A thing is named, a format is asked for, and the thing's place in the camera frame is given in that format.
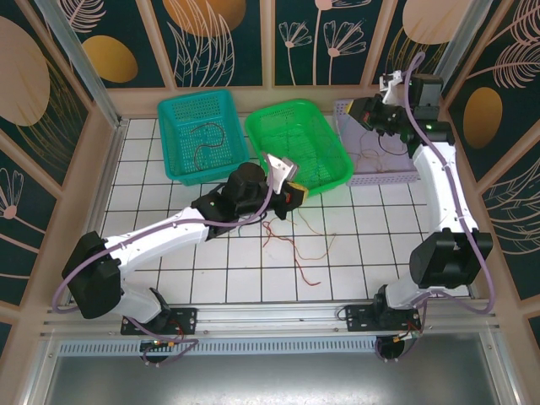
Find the metal grate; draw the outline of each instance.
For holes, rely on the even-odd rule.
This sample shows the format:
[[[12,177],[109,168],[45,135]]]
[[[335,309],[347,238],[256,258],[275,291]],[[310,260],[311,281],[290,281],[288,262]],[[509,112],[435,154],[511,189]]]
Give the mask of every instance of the metal grate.
[[[139,356],[144,341],[72,341],[60,347],[60,357]],[[314,354],[373,352],[374,337],[306,337],[306,338],[253,338],[207,339],[188,354],[190,355],[242,355],[242,354]],[[174,348],[160,348],[148,355],[176,354],[187,344]]]

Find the plastic basket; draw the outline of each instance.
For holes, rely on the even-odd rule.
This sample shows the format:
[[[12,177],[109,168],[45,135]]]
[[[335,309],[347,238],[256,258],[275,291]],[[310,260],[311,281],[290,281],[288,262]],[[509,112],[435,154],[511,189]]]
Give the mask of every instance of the plastic basket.
[[[386,151],[394,154],[381,149],[379,134],[363,129],[345,112],[345,107],[351,101],[334,101],[334,122],[343,146],[354,162],[354,174],[347,185],[369,186],[416,181],[419,173],[408,154],[402,154],[406,149],[399,137],[384,137],[383,146]]]
[[[221,179],[249,160],[228,90],[161,101],[158,118],[165,173],[171,180],[191,186]]]
[[[246,132],[265,170],[262,151],[289,158],[300,167],[294,181],[311,196],[343,184],[353,174],[353,162],[339,137],[307,100],[255,111],[246,119]]]

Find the grid floor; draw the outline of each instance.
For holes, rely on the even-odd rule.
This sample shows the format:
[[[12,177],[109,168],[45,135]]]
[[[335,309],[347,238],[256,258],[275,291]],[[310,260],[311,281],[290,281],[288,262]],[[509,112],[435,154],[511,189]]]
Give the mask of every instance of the grid floor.
[[[156,120],[131,120],[101,233],[121,235],[153,224],[215,186],[183,186],[167,178]],[[273,218],[269,213],[266,221]],[[290,243],[272,238],[263,246],[261,224],[144,263],[128,279],[157,288],[172,305],[365,299],[408,271],[428,222],[419,182],[343,185],[308,198],[289,221],[272,222],[274,234],[294,240],[305,277],[317,286],[302,279]],[[465,287],[449,292],[468,295]]]

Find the white tile floor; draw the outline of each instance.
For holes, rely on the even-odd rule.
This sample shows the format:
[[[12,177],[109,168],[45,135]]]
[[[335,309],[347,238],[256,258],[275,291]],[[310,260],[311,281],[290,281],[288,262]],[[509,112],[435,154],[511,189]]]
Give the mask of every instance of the white tile floor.
[[[168,179],[156,120],[132,120],[102,235],[157,222],[214,187]],[[309,198],[290,220],[274,220],[273,232],[294,239],[296,259],[316,286],[303,280],[292,245],[276,238],[267,243],[260,224],[144,263],[129,280],[157,287],[172,305],[365,299],[408,271],[411,250],[429,232],[425,204],[419,182],[343,185]],[[267,221],[273,218],[269,213]],[[468,295],[466,288],[451,292]]]

